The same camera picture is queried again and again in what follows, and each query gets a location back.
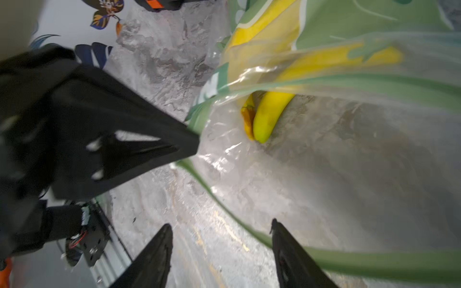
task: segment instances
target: plastic bag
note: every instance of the plastic bag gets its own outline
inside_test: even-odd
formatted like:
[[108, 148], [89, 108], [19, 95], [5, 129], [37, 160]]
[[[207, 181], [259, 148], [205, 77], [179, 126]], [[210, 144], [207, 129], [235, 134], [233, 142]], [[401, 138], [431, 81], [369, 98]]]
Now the plastic bag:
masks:
[[[461, 281], [460, 43], [433, 1], [258, 0], [179, 165], [268, 246], [277, 218], [325, 269]], [[263, 91], [293, 97], [261, 144], [242, 107]]]
[[217, 1], [213, 6], [210, 34], [208, 36], [205, 64], [216, 68], [227, 41], [230, 39], [231, 28], [227, 19], [228, 9], [225, 0]]

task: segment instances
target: marble surface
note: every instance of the marble surface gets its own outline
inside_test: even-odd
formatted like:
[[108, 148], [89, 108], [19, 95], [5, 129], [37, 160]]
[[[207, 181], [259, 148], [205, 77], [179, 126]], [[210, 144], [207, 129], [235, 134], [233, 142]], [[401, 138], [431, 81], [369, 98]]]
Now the marble surface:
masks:
[[[440, 3], [459, 29], [460, 2]], [[204, 60], [215, 6], [214, 1], [195, 2], [159, 13], [135, 6], [105, 70], [184, 120], [213, 71]], [[159, 167], [105, 197], [109, 217], [132, 257], [164, 223], [172, 225], [167, 287], [278, 287], [271, 250], [228, 217], [185, 171]], [[338, 275], [333, 279], [341, 287], [393, 287]]]

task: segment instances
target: wire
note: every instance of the wire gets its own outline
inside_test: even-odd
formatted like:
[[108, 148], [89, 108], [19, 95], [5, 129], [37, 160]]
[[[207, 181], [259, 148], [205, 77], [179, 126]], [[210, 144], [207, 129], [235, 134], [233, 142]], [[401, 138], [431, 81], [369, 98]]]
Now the wire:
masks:
[[88, 234], [88, 231], [85, 231], [85, 233], [82, 235], [82, 237], [80, 237], [77, 241], [73, 241], [71, 243], [69, 243], [69, 249], [74, 249], [79, 243], [80, 241], [85, 238], [85, 236]]

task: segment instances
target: floral pattern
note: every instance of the floral pattern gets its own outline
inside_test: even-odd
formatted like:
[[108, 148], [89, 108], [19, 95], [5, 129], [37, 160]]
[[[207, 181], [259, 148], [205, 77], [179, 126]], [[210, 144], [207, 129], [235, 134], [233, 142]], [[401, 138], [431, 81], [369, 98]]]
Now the floral pattern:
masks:
[[90, 26], [98, 30], [102, 30], [109, 24], [109, 19], [114, 17], [118, 20], [117, 22], [117, 35], [120, 32], [120, 18], [115, 15], [123, 10], [123, 0], [82, 0], [87, 5], [97, 9], [93, 15], [93, 21]]
[[[43, 42], [52, 37], [59, 36], [56, 34], [46, 34], [35, 38], [29, 45], [31, 50], [36, 50], [42, 47]], [[49, 43], [48, 45], [60, 46], [56, 43]], [[78, 44], [74, 48], [75, 55], [80, 59], [82, 63], [89, 64], [95, 67], [104, 68], [106, 65], [107, 58], [112, 51], [112, 46], [107, 46], [99, 42], [93, 42], [91, 45]]]

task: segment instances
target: transparent plastic bag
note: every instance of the transparent plastic bag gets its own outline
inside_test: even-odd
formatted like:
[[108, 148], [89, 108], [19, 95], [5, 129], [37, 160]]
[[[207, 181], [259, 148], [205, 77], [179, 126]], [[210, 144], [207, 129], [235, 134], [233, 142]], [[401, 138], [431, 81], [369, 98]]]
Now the transparent plastic bag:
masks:
[[227, 19], [227, 3], [225, 0], [218, 0], [213, 6], [210, 34], [208, 36], [207, 55], [205, 64], [216, 68], [219, 66], [219, 59], [230, 35], [231, 28]]
[[[179, 164], [268, 246], [277, 218], [325, 269], [461, 281], [460, 35], [444, 31], [429, 1], [394, 1], [395, 15], [380, 14], [381, 1], [353, 1], [353, 13], [352, 4], [317, 1], [304, 18], [297, 12], [309, 2], [262, 2], [247, 11], [256, 21], [242, 17], [252, 25], [237, 26], [191, 108], [201, 144]], [[378, 32], [345, 25], [334, 29], [352, 38], [336, 39], [331, 27], [310, 29], [332, 17], [314, 13], [332, 4], [350, 27], [371, 13]], [[292, 99], [261, 144], [249, 139], [242, 108], [253, 95], [258, 117], [273, 92]]]

